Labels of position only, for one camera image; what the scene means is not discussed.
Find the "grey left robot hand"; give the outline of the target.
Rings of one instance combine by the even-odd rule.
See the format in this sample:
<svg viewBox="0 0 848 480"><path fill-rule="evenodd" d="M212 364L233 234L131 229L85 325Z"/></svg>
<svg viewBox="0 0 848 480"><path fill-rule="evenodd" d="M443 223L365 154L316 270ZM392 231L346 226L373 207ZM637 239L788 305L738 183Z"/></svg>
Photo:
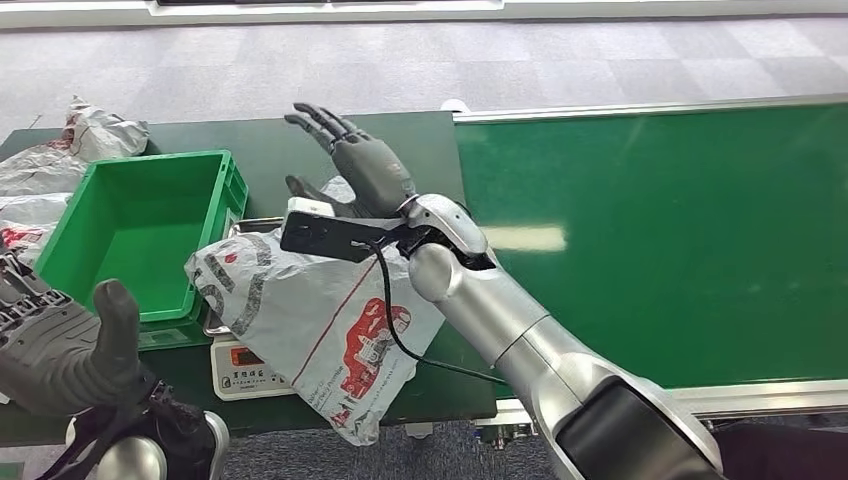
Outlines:
<svg viewBox="0 0 848 480"><path fill-rule="evenodd" d="M138 356L140 312L116 279L100 282L92 309L1 251L1 392L40 415L145 398L156 380Z"/></svg>

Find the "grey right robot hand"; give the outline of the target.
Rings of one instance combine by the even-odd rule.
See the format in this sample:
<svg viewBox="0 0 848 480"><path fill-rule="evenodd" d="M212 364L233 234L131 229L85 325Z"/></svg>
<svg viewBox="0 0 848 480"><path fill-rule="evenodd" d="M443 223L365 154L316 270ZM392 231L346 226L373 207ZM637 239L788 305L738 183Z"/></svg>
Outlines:
<svg viewBox="0 0 848 480"><path fill-rule="evenodd" d="M288 175L285 182L292 195L326 202L344 218L394 218L416 195L409 171L383 140L324 107L295 103L293 108L284 121L300 127L329 155L354 199L340 202L305 179Z"/></svg>

